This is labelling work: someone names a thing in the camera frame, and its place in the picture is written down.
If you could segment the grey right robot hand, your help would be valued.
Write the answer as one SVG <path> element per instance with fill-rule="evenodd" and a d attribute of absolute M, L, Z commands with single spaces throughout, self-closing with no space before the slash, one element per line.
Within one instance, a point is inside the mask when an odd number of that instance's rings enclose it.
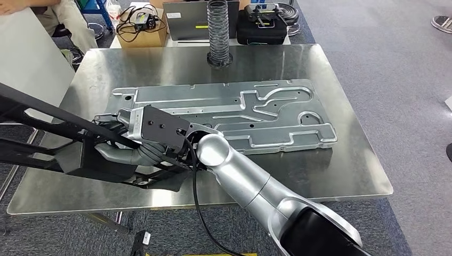
<path fill-rule="evenodd" d="M 119 110 L 116 113 L 99 114 L 94 117 L 93 123 L 105 127 L 116 134 L 122 136 L 128 132 L 128 126 L 130 124 L 131 111 L 129 109 Z M 123 148 L 116 145 L 112 139 L 101 139 L 102 143 L 98 143 L 94 148 L 102 155 L 106 160 L 128 164 L 128 165 L 140 165 L 141 157 L 138 154 L 137 149 L 132 149 L 128 146 Z"/>

